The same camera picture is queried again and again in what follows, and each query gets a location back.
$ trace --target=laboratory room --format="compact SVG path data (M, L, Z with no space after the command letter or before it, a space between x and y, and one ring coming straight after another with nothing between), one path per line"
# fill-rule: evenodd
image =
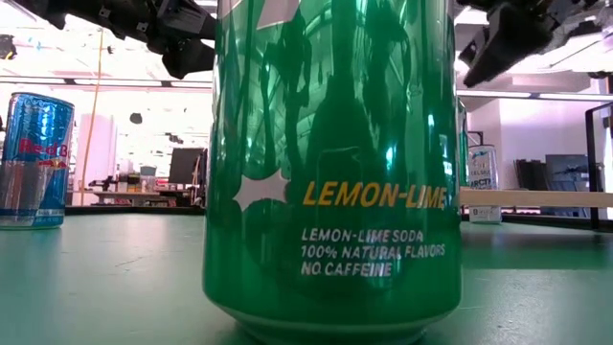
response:
M0 0L0 345L613 344L611 30Z

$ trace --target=table surface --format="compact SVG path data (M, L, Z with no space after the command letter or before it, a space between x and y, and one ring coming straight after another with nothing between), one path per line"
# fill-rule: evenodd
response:
M200 288L203 218L0 232L0 344L254 345ZM613 238L463 224L461 306L420 345L613 343Z

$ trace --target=computer monitor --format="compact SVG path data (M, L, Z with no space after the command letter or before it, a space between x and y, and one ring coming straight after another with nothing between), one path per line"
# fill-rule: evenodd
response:
M203 148L173 149L169 183L192 184L195 164L203 150Z

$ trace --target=white wall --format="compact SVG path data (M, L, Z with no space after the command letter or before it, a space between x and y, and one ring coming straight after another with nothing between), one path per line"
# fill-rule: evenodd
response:
M598 86L582 93L599 93ZM498 179L503 189L518 188L514 161L545 161L547 154L587 154L585 111L590 102L533 100L492 101L469 113L469 130L484 132L484 141L496 147ZM595 115L597 160L604 153L601 114Z

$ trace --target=wooden stick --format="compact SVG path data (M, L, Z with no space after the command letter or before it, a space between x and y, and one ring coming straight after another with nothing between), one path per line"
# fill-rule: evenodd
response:
M465 206L613 207L613 193L539 191L460 191Z

